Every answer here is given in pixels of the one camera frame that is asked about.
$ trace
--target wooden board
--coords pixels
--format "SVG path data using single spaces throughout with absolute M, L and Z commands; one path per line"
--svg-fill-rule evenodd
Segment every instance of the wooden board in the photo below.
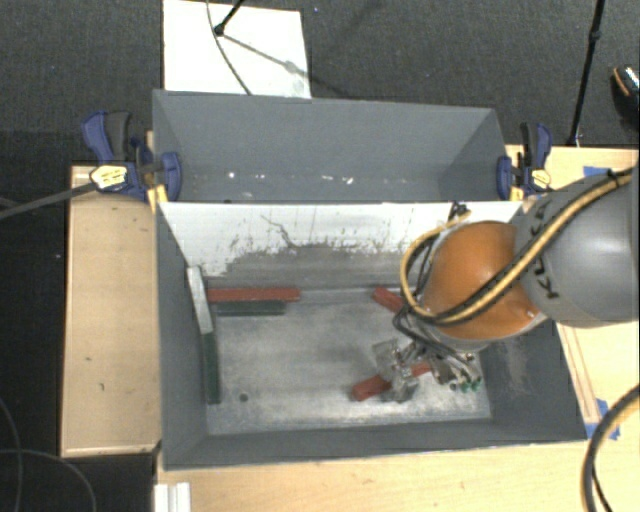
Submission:
M 74 168 L 72 185 L 91 168 Z M 71 201 L 61 454 L 151 451 L 160 439 L 148 205 L 90 193 Z

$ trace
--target robotic arm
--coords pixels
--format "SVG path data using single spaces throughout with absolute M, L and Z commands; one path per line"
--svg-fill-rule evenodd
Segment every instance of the robotic arm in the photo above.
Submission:
M 467 217 L 456 205 L 402 259 L 394 325 L 413 341 L 374 348 L 396 400 L 417 387 L 416 361 L 465 389 L 480 380 L 475 351 L 547 318 L 574 327 L 638 318 L 637 168 L 550 192 L 509 223 Z

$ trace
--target metal stand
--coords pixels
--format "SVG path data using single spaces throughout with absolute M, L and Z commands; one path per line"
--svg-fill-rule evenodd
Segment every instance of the metal stand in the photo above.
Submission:
M 589 47 L 587 49 L 587 57 L 584 61 L 584 67 L 582 68 L 582 80 L 580 82 L 580 92 L 578 93 L 578 101 L 576 102 L 576 109 L 573 114 L 573 124 L 571 125 L 571 135 L 567 140 L 567 145 L 579 145 L 578 127 L 580 125 L 580 117 L 582 115 L 582 106 L 584 105 L 584 97 L 587 92 L 587 83 L 589 82 L 589 74 L 591 72 L 591 63 L 593 62 L 593 54 L 596 51 L 596 43 L 600 36 L 600 22 L 602 21 L 602 13 L 604 11 L 605 0 L 598 0 L 596 3 L 596 9 L 593 14 L 593 22 L 591 24 L 591 30 L 589 31 Z

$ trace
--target white paper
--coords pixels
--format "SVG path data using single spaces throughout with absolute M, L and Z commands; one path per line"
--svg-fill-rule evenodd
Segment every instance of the white paper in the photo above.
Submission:
M 164 0 L 164 87 L 244 94 L 216 46 L 206 9 L 204 2 Z M 210 9 L 215 26 L 231 6 Z M 311 97 L 299 12 L 241 7 L 219 41 L 252 94 Z

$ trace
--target gray cylinder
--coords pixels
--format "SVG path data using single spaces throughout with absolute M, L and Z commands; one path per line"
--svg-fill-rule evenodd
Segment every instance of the gray cylinder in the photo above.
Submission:
M 604 176 L 552 192 L 527 214 L 517 214 L 516 250 L 541 224 Z M 637 318 L 638 277 L 632 250 L 632 185 L 582 210 L 521 277 L 529 298 L 548 317 L 573 327 L 597 327 Z

